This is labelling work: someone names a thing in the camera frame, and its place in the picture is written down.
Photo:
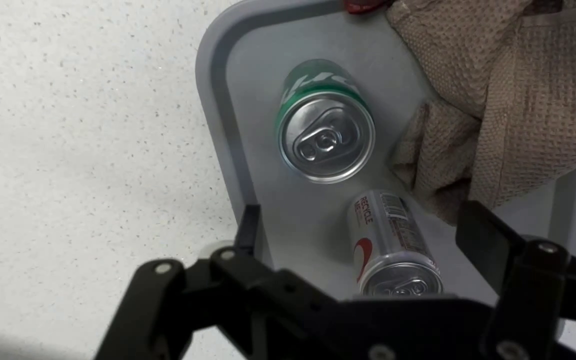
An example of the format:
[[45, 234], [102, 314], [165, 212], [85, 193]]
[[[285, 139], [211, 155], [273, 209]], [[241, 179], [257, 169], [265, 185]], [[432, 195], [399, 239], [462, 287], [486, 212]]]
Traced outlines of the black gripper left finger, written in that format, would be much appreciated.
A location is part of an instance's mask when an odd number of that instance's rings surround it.
[[247, 206], [232, 245], [191, 268], [144, 262], [95, 360], [182, 360], [198, 329], [218, 328], [247, 360], [364, 360], [363, 320], [288, 270], [254, 257], [263, 209]]

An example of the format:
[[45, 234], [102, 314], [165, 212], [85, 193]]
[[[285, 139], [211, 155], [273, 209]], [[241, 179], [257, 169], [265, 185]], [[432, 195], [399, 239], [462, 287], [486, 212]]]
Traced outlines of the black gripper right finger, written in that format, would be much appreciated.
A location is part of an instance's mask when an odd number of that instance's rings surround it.
[[576, 360], [558, 342], [563, 320], [576, 322], [576, 255], [547, 238], [513, 230], [481, 202], [464, 202], [456, 243], [499, 293], [482, 336], [492, 360]]

